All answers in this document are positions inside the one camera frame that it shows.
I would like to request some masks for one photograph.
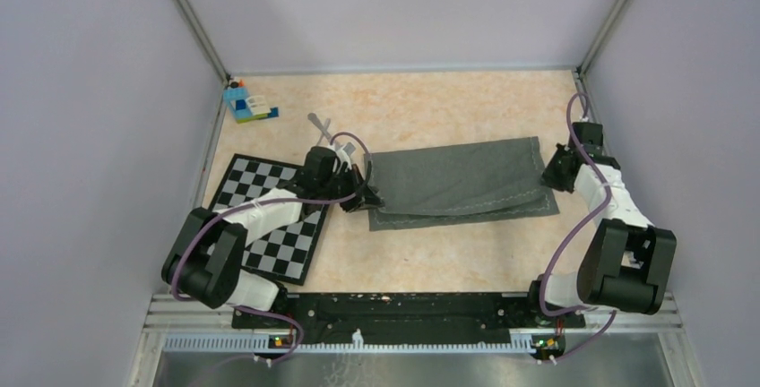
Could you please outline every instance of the table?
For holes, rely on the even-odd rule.
[[[235,123],[226,111],[213,156],[208,206],[233,154],[303,163],[319,132],[309,112],[331,118],[372,151],[426,148],[538,135],[548,163],[566,143],[570,71],[365,73],[244,78],[280,117]],[[580,116],[580,105],[576,116]],[[369,232],[367,214],[331,209],[304,286],[293,291],[520,291],[546,267],[587,212],[579,195],[556,193],[560,214],[533,219]],[[557,272],[575,271],[593,236],[586,227]]]

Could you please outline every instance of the white wall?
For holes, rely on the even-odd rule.
[[[123,385],[220,83],[170,0],[0,22],[0,384]]]
[[[634,0],[590,87],[637,202],[678,237],[670,286],[708,382],[757,385],[760,0]]]
[[[233,73],[575,66],[615,0],[190,0]]]

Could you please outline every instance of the wooden table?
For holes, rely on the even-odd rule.
[[[575,93],[569,71],[256,76],[245,82],[279,107],[280,117],[238,125],[227,111],[206,206],[234,153],[303,163],[319,137],[309,112],[331,118],[331,132],[359,135],[372,151],[538,135],[548,163],[555,144],[567,141],[565,109]],[[556,197],[561,213],[551,217],[371,233],[366,212],[331,209],[306,284],[289,289],[525,290],[588,212],[578,195]],[[576,237],[557,271],[577,270],[592,235],[587,227]]]

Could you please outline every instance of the gray towel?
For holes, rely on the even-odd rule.
[[[370,184],[385,206],[370,230],[539,217],[559,213],[540,184],[537,137],[372,155]]]

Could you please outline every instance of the black and white checkered board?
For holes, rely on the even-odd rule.
[[[296,175],[298,165],[235,154],[211,202],[212,211],[250,201]],[[243,267],[263,277],[303,285],[322,233],[327,206],[303,221],[278,228],[254,241],[243,254]]]

